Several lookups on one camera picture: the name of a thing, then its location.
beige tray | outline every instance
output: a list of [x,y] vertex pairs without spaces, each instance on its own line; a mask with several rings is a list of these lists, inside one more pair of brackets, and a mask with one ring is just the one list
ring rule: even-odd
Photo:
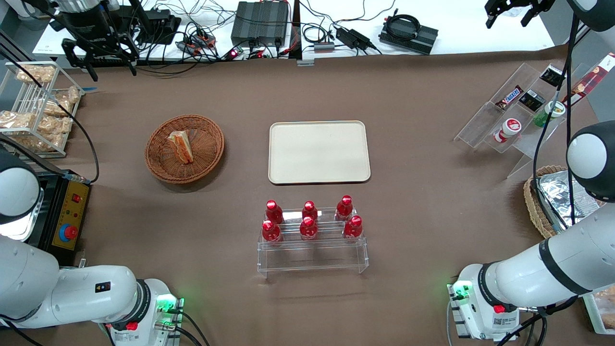
[[360,121],[275,123],[269,129],[269,180],[274,184],[364,182],[370,175]]

clear acrylic riser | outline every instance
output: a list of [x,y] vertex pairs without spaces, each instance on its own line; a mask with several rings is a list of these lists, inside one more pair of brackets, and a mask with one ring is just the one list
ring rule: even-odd
[[344,221],[335,219],[334,207],[319,208],[318,238],[315,240],[301,239],[301,209],[284,209],[283,212],[282,241],[270,243],[262,235],[258,237],[256,266],[265,277],[271,272],[340,268],[353,268],[362,273],[369,266],[365,231],[358,238],[343,238]]
[[[579,65],[572,73],[573,84],[580,80],[589,67],[587,65]],[[519,103],[521,96],[528,90],[533,90],[540,96],[543,96],[547,102],[554,100],[556,87],[540,79],[542,72],[535,68],[523,63],[513,75],[504,83],[504,85],[493,95],[491,100],[486,102],[481,109],[476,112],[474,117],[466,124],[466,126],[457,134],[455,140],[462,140],[472,148],[477,148],[481,143],[487,144],[489,147],[495,149],[498,153],[503,153],[511,147],[514,147],[518,151],[523,153],[523,157],[512,169],[508,177],[515,174],[521,168],[530,163],[536,151],[536,145],[538,139],[542,133],[542,127],[534,125],[532,122],[535,115],[540,114],[544,105],[538,108],[536,112],[532,112],[524,104]],[[495,104],[500,102],[510,92],[512,92],[516,86],[520,86],[523,92],[513,102],[508,104],[505,110],[500,109]],[[565,88],[562,88],[558,99],[562,99],[565,95]],[[501,126],[502,123],[509,118],[519,120],[522,125],[521,132],[509,138],[504,143],[496,142],[493,139],[493,134]],[[554,118],[549,122],[547,131],[542,140],[544,144],[551,135],[555,132],[557,127],[566,121],[565,116]]]
[[[20,71],[19,67],[15,66],[13,63],[6,63],[7,72],[4,75],[4,79],[2,80],[2,84],[0,84],[0,94],[4,91],[7,84],[15,79],[15,75]],[[75,82],[73,78],[71,78],[66,71],[62,69],[57,63],[49,61],[49,62],[20,62],[19,65],[38,65],[38,66],[54,66],[55,74],[51,80],[51,82],[42,82],[43,88],[51,93],[55,91],[63,91],[68,89],[70,86],[76,86],[79,89],[80,96],[83,97],[85,94],[84,90]],[[32,150],[35,154],[42,158],[62,158],[66,156],[66,152],[64,151],[66,147],[66,141],[68,140],[68,136],[72,130],[73,121],[70,121],[70,128],[67,133],[62,135],[61,143],[52,143],[47,140],[43,135],[38,132],[38,126],[41,122],[42,117],[44,116],[44,108],[49,101],[48,93],[45,93],[41,88],[39,88],[35,83],[26,83],[21,82],[21,88],[17,95],[17,99],[11,108],[11,111],[18,113],[34,113],[36,114],[36,120],[32,127],[19,127],[19,128],[10,128],[5,129],[0,127],[0,132],[6,134],[9,137],[35,137],[37,141],[44,143],[50,149],[50,151],[40,151],[36,148],[28,149]],[[71,111],[72,116],[75,116],[77,113],[77,108],[79,107],[79,102],[81,98],[73,105]]]

white table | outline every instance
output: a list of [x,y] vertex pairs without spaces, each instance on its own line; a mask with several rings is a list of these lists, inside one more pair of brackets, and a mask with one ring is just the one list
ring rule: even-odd
[[[362,0],[309,0],[312,9],[323,14],[330,15],[333,20],[345,18],[357,18],[362,15]],[[392,0],[365,0],[365,17],[372,18],[378,12],[391,6]],[[402,50],[378,39],[382,31],[384,19],[393,15],[393,11],[399,8],[398,14],[409,14],[416,17],[421,25],[426,25],[439,30],[438,38],[431,54],[458,54],[477,52],[500,52],[508,50],[540,50],[553,47],[553,41],[549,36],[540,17],[535,17],[527,27],[521,26],[521,19],[527,11],[525,9],[517,17],[500,15],[493,27],[487,29],[485,22],[486,0],[395,0],[391,10],[383,12],[370,21],[341,22],[345,28],[355,29],[367,36],[372,43],[384,54],[416,54],[409,50]],[[301,23],[320,23],[321,17],[312,15],[305,7],[300,7]],[[331,21],[325,19],[323,26],[328,29]],[[318,30],[312,29],[307,32],[308,37],[315,39]],[[312,45],[302,37],[302,47]],[[369,54],[378,54],[377,51],[368,48]],[[305,60],[325,57],[352,57],[355,50],[348,47],[336,48],[331,53],[315,54],[312,48],[303,52]]]
[[[130,5],[128,0],[125,0],[125,1],[120,0],[120,4],[123,4],[123,2],[125,2],[127,6]],[[190,11],[193,5],[195,5],[195,3],[197,2],[201,6],[210,6],[215,9],[218,9],[218,6],[215,5],[213,2],[211,2],[211,0],[205,0],[205,1],[203,0],[181,0],[181,3],[183,3],[184,7],[188,11]],[[225,10],[231,10],[233,12],[237,10],[237,4],[239,3],[238,0],[216,0],[216,2],[221,7],[223,7]],[[154,3],[156,3],[156,1],[155,0],[143,0],[141,3],[145,10],[150,10],[152,6],[154,5]],[[166,3],[166,4],[173,4],[173,5],[180,4],[178,0],[159,0],[158,3],[159,4]],[[164,5],[159,6],[159,8],[160,9],[170,9],[173,15],[175,15],[176,17],[181,17],[180,27],[177,29],[177,31],[185,31],[186,25],[188,24],[188,22],[190,22],[190,19],[188,18],[187,15],[183,13],[182,10],[177,9],[176,7],[165,7]],[[232,17],[232,18],[226,21],[226,23],[224,23],[223,26],[213,31],[213,35],[216,37],[216,48],[218,49],[218,53],[221,56],[227,53],[234,46],[234,44],[231,42],[231,31],[232,31],[232,26],[234,22],[234,14],[222,13],[222,16],[224,16],[224,18],[226,17]],[[191,15],[190,17],[192,17],[194,21],[197,22],[198,24],[205,25],[205,26],[215,25],[218,21],[218,14],[211,10],[200,10],[198,11],[197,14]],[[286,30],[285,45],[282,46],[280,50],[284,50],[288,48],[290,44],[290,34],[291,34],[291,24],[288,23],[287,30]],[[66,29],[62,29],[61,31],[56,32],[54,29],[52,29],[48,25],[47,28],[45,29],[45,32],[43,32],[40,40],[34,47],[34,50],[32,51],[32,53],[38,57],[64,57],[65,55],[64,55],[64,51],[62,50],[61,43],[62,43],[62,40],[65,38],[72,39],[73,37]],[[152,49],[149,55],[149,59],[150,60],[162,60],[163,52],[164,52],[164,60],[174,61],[174,60],[182,59],[184,57],[188,57],[186,53],[179,50],[177,46],[175,45],[176,41],[181,41],[182,39],[183,39],[183,34],[176,34],[175,37],[173,38],[173,43],[166,46],[166,49],[165,49],[165,46],[163,45],[160,45],[160,44],[157,45],[156,47]],[[273,53],[273,55],[276,54],[275,47],[271,48],[271,52]],[[145,57],[147,56],[147,53],[148,53],[148,50],[141,52],[140,53],[141,59],[145,59]],[[83,51],[82,49],[78,47],[75,47],[75,54],[79,57],[85,57],[85,51]]]

qr code label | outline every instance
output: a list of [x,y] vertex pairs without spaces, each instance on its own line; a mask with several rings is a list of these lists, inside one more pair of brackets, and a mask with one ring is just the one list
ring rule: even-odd
[[516,313],[494,313],[493,327],[501,329],[510,329],[517,325]]

red and white container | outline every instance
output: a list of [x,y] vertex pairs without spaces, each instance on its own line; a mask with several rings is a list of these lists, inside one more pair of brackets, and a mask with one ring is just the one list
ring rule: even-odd
[[493,134],[493,139],[498,143],[504,143],[512,136],[521,131],[521,123],[519,120],[509,118],[504,121],[504,124]]
[[263,239],[268,243],[277,243],[282,241],[282,232],[280,227],[271,220],[263,221]]
[[342,197],[339,201],[337,208],[335,209],[335,219],[346,221],[352,214],[352,198],[348,195]]
[[318,237],[318,225],[316,221],[309,216],[303,218],[301,226],[299,226],[302,240],[314,240]]
[[363,219],[361,216],[355,215],[350,218],[350,220],[346,221],[344,225],[344,238],[358,238],[363,233]]
[[306,216],[311,217],[312,219],[314,219],[314,221],[318,219],[318,210],[316,209],[316,206],[312,201],[307,201],[306,204],[304,204],[303,206],[303,210],[301,211],[301,217],[305,219]]
[[273,223],[278,225],[284,223],[282,208],[277,205],[276,201],[273,199],[267,202],[267,210],[265,211],[265,215],[267,216],[267,219],[271,220]]

